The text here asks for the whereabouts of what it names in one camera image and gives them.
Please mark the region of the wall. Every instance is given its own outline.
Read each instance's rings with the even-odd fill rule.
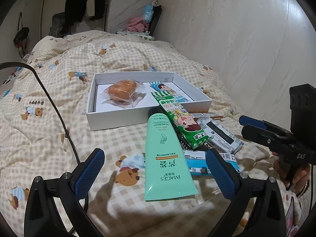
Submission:
[[[42,0],[17,0],[0,26],[0,63],[21,61],[18,49],[13,44],[17,33],[19,14],[22,11],[23,26],[30,29],[28,36],[28,51],[40,40],[40,9]],[[14,69],[3,69],[0,72],[0,85]]]
[[[316,33],[296,0],[159,0],[156,39],[211,66],[244,112],[290,128],[289,87],[316,86]]]
[[[49,28],[52,26],[52,16],[56,13],[65,11],[66,0],[45,0],[43,9],[42,32],[43,37],[49,34]],[[89,31],[89,30],[104,30],[104,19],[95,21],[83,21],[72,27],[72,33]]]
[[[115,33],[124,29],[127,21],[132,17],[142,16],[146,4],[152,0],[112,0],[107,31]]]

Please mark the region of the hand cream tube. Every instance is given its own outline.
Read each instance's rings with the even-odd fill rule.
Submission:
[[[160,107],[149,111],[145,159],[145,201],[198,193],[177,135]]]

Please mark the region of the bread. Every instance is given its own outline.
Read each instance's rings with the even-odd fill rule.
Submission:
[[[137,84],[131,80],[121,80],[111,85],[108,90],[110,99],[114,101],[128,100],[133,97]]]

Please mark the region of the checkered bedding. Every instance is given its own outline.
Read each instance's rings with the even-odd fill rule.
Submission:
[[[144,201],[145,174],[142,158],[146,124],[91,132],[86,104],[95,73],[115,71],[171,71],[196,87],[203,87],[213,103],[210,112],[226,116],[221,122],[238,138],[240,110],[231,100],[210,66],[189,61],[166,42],[136,36],[89,31],[57,39],[43,38],[27,62],[34,67],[58,107],[81,161],[98,147],[105,164],[89,193],[88,215],[105,236],[206,236],[229,205],[212,177],[194,176],[199,194],[170,201]],[[18,236],[23,236],[26,201],[33,178],[58,178],[76,167],[76,160],[63,128],[33,74],[18,69],[13,87],[0,98],[0,211]],[[301,206],[285,190],[273,170],[274,157],[263,147],[245,141],[236,154],[241,170],[250,177],[278,179],[285,212],[291,196],[295,215]],[[126,186],[121,177],[125,167],[137,167],[138,180]],[[57,208],[66,228],[71,224],[61,202]],[[243,221],[249,218],[249,203]]]

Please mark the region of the hand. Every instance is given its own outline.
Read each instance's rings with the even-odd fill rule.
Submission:
[[[273,155],[275,156],[278,156],[277,153],[275,152],[272,152]],[[281,166],[280,166],[280,163],[279,163],[279,160],[275,160],[274,161],[274,170],[279,174],[282,182],[284,183],[285,187],[289,187],[290,186],[290,182],[289,181],[286,181],[285,178],[286,178],[286,175],[287,175],[287,172],[285,172]],[[300,166],[297,170],[297,172],[295,173],[294,177],[293,177],[293,183],[295,184],[295,187],[294,187],[294,192],[295,194],[299,194],[305,184],[307,183],[307,180],[309,178],[311,174],[311,167],[309,164],[306,164],[306,165],[303,165],[303,166]]]

